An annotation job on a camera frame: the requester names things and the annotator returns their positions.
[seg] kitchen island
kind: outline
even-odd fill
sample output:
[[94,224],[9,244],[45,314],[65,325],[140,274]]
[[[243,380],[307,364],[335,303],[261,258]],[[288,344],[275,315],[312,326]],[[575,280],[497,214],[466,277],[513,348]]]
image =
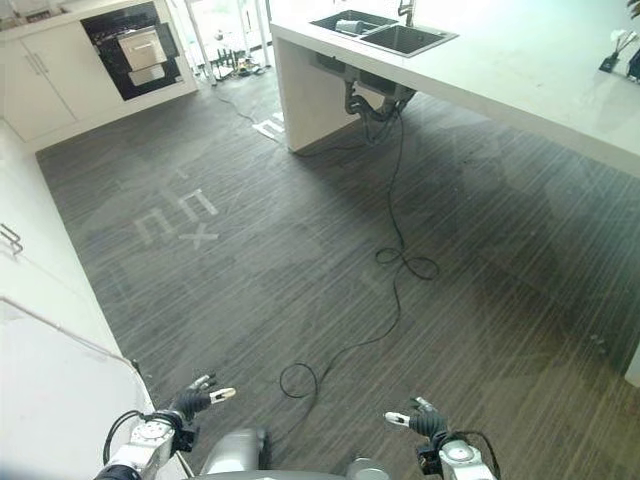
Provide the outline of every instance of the kitchen island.
[[[637,45],[612,74],[598,70],[614,49],[611,32],[633,29],[625,2],[419,2],[414,24],[459,37],[407,58],[300,18],[272,23],[292,151],[357,120],[344,110],[343,79],[311,64],[319,53],[640,177],[640,85],[626,78]],[[640,349],[626,378],[640,386]]]

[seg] dark gray carpet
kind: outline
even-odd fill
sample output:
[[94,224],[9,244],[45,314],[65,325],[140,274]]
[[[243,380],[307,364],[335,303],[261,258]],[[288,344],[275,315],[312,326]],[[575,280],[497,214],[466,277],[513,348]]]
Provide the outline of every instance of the dark gray carpet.
[[[275,72],[215,93],[258,121],[279,110]],[[419,478],[419,439],[382,419],[417,394],[454,427],[484,430],[504,478],[637,479],[640,392],[622,372],[640,337],[640,181],[431,97],[404,117],[396,211],[409,253],[442,274],[400,276],[398,328],[339,363],[276,466],[341,472],[360,453]],[[396,267],[374,252],[396,241],[385,188],[397,132],[300,159],[205,89],[41,152],[157,404],[210,369],[238,389],[202,415],[196,468],[234,427],[278,437],[300,417],[305,402],[278,388],[286,365],[322,370],[393,321]]]

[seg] faucet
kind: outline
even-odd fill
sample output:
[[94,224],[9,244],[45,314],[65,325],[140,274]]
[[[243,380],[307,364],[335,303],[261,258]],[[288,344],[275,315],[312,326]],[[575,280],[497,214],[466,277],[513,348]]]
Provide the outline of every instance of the faucet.
[[409,3],[405,4],[404,0],[400,0],[398,6],[398,16],[407,16],[407,27],[413,27],[413,11],[415,9],[415,0],[409,0]]

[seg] white cabinet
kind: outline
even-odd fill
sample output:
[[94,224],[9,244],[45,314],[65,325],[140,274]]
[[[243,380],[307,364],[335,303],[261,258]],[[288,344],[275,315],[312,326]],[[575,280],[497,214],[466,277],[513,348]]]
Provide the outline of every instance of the white cabinet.
[[22,42],[78,120],[124,102],[80,22],[29,35]]
[[0,65],[2,113],[23,140],[31,140],[75,121],[20,40],[5,43]]
[[0,120],[0,223],[24,248],[14,255],[0,236],[0,297],[117,351],[35,156],[21,147]]
[[3,115],[24,141],[124,103],[80,22],[9,41]]

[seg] cabinet handle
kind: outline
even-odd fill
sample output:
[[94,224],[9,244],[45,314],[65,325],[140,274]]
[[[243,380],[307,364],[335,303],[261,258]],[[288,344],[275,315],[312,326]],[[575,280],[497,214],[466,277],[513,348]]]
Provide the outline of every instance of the cabinet handle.
[[47,66],[44,64],[44,62],[42,61],[42,59],[40,58],[40,55],[37,53],[33,54],[36,57],[36,60],[38,61],[38,65],[40,65],[40,69],[44,72],[44,73],[49,73],[49,69],[47,68]]
[[145,43],[144,45],[138,45],[137,47],[133,47],[132,50],[142,50],[143,48],[153,47],[153,43]]
[[31,55],[25,55],[24,58],[27,59],[27,62],[29,62],[29,65],[31,65],[31,68],[33,68],[33,71],[36,72],[36,75],[40,75],[40,70],[38,70],[38,67],[35,64],[35,60],[31,58]]
[[2,235],[4,238],[9,240],[9,244],[11,245],[11,250],[13,251],[13,256],[15,257],[16,255],[18,255],[20,252],[24,250],[24,247],[20,243],[20,240],[22,239],[20,238],[20,235],[18,235],[16,232],[11,230],[4,223],[0,223],[0,227],[2,228],[2,230],[0,230],[0,235]]

